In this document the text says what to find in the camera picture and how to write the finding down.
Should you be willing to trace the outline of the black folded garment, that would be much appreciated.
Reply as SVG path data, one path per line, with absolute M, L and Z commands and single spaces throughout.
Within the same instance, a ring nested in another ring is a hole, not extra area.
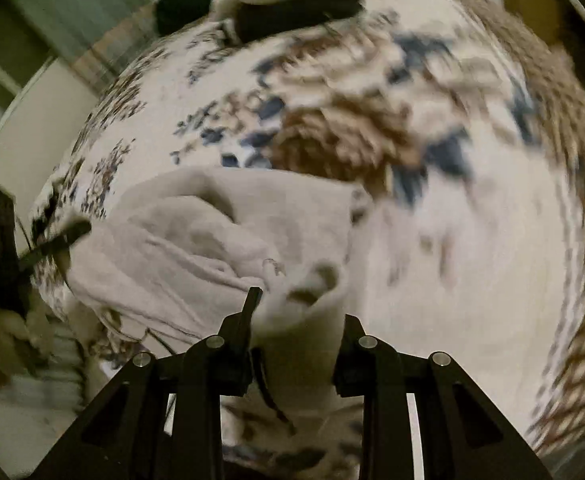
M 363 0 L 283 0 L 268 4 L 244 3 L 233 20 L 242 44 L 332 20 L 352 18 L 363 10 Z

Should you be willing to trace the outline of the floral bed blanket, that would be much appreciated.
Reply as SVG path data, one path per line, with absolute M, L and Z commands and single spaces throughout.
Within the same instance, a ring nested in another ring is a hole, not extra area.
M 239 40 L 231 16 L 157 40 L 102 92 L 36 202 L 93 235 L 35 285 L 106 347 L 189 347 L 250 287 L 312 268 L 395 348 L 461 359 L 535 452 L 584 313 L 584 232 L 523 64 L 455 0 Z

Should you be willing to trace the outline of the beige long-sleeve shirt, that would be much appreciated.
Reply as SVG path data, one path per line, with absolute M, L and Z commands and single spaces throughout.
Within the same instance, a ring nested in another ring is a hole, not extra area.
M 184 341 L 215 332 L 259 287 L 250 344 L 263 354 L 264 395 L 290 416 L 328 412 L 349 307 L 347 259 L 370 206 L 357 184 L 185 168 L 130 188 L 71 248 L 66 280 L 97 313 Z

